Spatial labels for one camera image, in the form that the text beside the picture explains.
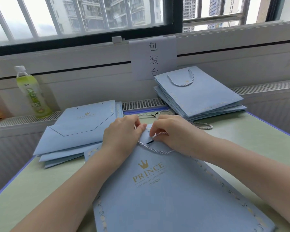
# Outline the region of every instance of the white paper sign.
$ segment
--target white paper sign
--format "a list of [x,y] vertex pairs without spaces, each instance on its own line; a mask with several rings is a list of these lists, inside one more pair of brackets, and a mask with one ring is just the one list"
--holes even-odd
[[154,76],[176,70],[176,37],[159,36],[129,41],[132,73],[136,80],[154,79]]

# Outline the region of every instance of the gold crown logo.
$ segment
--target gold crown logo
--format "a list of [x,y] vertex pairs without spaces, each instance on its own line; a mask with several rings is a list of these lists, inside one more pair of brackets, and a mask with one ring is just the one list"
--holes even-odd
[[143,160],[141,160],[141,162],[142,162],[142,165],[140,165],[140,164],[138,164],[138,165],[140,165],[143,169],[148,167],[147,160],[146,160],[146,163],[144,163]]

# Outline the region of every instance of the light green table surface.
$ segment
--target light green table surface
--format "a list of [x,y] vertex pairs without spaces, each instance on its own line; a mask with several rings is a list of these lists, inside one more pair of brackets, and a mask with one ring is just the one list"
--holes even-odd
[[[141,121],[150,124],[155,118],[144,118]],[[213,125],[214,128],[207,131],[213,136],[228,139],[261,155],[290,165],[290,136],[248,113],[231,113],[204,119],[203,122]],[[44,169],[38,158],[34,158],[0,194],[0,232],[10,231],[83,164],[84,157],[80,157]],[[252,191],[221,168],[212,164],[210,166],[268,215],[276,223],[277,231],[290,232],[290,224]],[[92,207],[88,209],[78,231],[96,231]]]

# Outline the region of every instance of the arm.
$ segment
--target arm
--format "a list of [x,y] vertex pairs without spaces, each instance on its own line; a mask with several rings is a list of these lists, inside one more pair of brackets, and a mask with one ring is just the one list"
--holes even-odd
[[131,154],[145,128],[136,115],[116,119],[104,131],[101,150],[11,232],[76,231],[103,183]]
[[178,152],[217,165],[246,185],[290,223],[290,166],[213,137],[179,116],[161,115],[150,136]]

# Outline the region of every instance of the left hand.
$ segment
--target left hand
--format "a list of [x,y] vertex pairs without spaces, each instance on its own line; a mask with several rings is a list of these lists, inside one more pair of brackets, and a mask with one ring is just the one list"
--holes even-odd
[[104,130],[101,150],[110,155],[111,161],[121,165],[132,153],[146,126],[147,124],[141,124],[137,115],[117,118]]

